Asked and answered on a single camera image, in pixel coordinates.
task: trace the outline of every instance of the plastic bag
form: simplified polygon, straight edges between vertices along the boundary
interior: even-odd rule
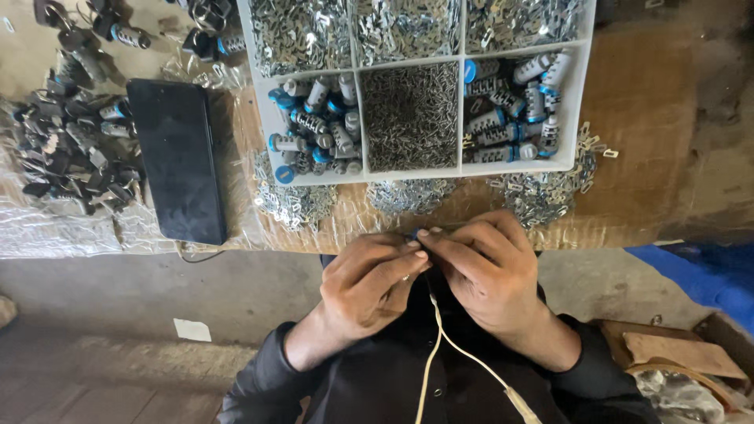
[[[725,422],[725,410],[712,392],[684,374],[643,371],[636,375],[636,386],[658,412],[706,424]]]

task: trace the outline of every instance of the man's right hand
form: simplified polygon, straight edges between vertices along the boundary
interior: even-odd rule
[[[550,370],[575,364],[581,341],[537,298],[537,257],[510,211],[479,215],[449,235],[421,230],[418,238],[481,328]]]
[[[351,242],[322,272],[320,304],[287,334],[291,365],[310,370],[400,317],[414,280],[431,266],[419,248],[395,234]]]

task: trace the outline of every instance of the finger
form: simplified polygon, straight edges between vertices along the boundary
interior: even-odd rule
[[[421,273],[427,271],[433,266],[431,261],[427,261],[421,269],[413,274],[409,275],[406,280],[400,279],[396,284],[388,290],[387,300],[385,300],[385,309],[394,312],[403,312],[409,304],[409,294],[411,293],[411,286],[414,281],[419,277]]]
[[[418,274],[428,260],[427,252],[419,250],[380,263],[351,289],[352,296],[363,297],[376,303],[407,275],[410,278],[410,275]]]
[[[474,282],[483,282],[489,275],[495,275],[499,268],[473,251],[465,244],[449,240],[437,227],[432,232],[419,230],[418,239],[427,249],[453,265],[461,274]]]
[[[398,247],[406,243],[406,239],[398,234],[364,234],[353,240],[343,251],[327,266],[333,272],[337,268],[351,261],[351,257],[359,256],[360,252],[373,244]]]
[[[473,245],[501,266],[521,256],[511,243],[491,223],[479,220],[455,230],[449,238],[467,246]]]
[[[417,242],[406,243],[405,239],[402,240],[402,243],[397,246],[377,244],[373,243],[372,240],[359,244],[347,255],[342,254],[333,260],[335,262],[341,259],[334,265],[333,269],[327,270],[327,279],[340,281],[343,287],[353,287],[379,263],[416,252],[421,248],[421,245]]]
[[[533,252],[532,245],[526,238],[526,232],[516,219],[516,216],[513,215],[513,212],[510,210],[500,209],[494,212],[481,214],[478,217],[474,217],[471,222],[479,220],[487,221],[495,226],[499,232],[510,240],[510,243],[515,246],[516,249],[522,252]]]

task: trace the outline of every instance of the workbench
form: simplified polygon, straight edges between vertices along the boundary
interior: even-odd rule
[[[595,183],[586,195],[576,195],[573,212],[529,231],[536,249],[624,247],[657,239],[676,213],[696,113],[693,71],[691,35],[684,26],[596,32],[581,120],[590,121],[592,135],[620,155],[598,158]],[[457,225],[502,205],[485,177],[467,178],[430,215],[387,217],[369,204],[366,184],[346,184],[338,187],[333,217],[320,221],[319,232],[287,232],[253,204],[253,152],[263,147],[254,88],[229,91],[219,103],[227,106],[220,109],[232,128],[232,137],[221,137],[219,154],[228,241],[221,247],[187,244],[189,252],[338,253],[361,233]],[[75,217],[21,194],[23,178],[11,149],[0,149],[0,164],[0,257],[176,250],[160,235],[148,187],[143,201],[120,214]]]

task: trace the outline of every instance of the smartphone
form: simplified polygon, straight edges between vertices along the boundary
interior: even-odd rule
[[[126,90],[160,232],[173,240],[225,243],[207,92],[140,78]]]

